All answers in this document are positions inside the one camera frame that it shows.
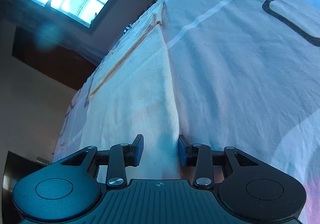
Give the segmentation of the cream knit sweater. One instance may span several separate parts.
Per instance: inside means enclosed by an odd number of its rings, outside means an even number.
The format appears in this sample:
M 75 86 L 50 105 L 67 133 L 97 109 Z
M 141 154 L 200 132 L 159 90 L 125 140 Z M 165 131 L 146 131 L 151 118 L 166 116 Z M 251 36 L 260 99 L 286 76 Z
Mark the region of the cream knit sweater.
M 100 150 L 144 137 L 142 159 L 128 178 L 179 177 L 178 113 L 164 41 L 163 2 L 146 11 L 96 69 L 81 147 Z

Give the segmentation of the dark wooden door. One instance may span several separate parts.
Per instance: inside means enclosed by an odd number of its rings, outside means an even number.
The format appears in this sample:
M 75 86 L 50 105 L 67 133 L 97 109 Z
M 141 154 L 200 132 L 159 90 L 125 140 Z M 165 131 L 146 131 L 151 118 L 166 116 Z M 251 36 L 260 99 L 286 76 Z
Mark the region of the dark wooden door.
M 62 46 L 50 44 L 40 47 L 36 44 L 35 35 L 21 27 L 15 30 L 11 55 L 74 90 L 80 89 L 97 67 L 77 52 Z

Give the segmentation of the patterned bed sheet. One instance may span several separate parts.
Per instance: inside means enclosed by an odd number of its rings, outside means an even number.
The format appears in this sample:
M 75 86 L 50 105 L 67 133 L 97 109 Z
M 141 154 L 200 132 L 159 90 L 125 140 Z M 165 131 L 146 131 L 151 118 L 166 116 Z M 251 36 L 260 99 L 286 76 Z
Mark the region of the patterned bed sheet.
M 178 137 L 293 176 L 307 193 L 300 221 L 319 223 L 319 0 L 158 2 Z M 55 161 L 83 148 L 95 71 L 68 108 Z

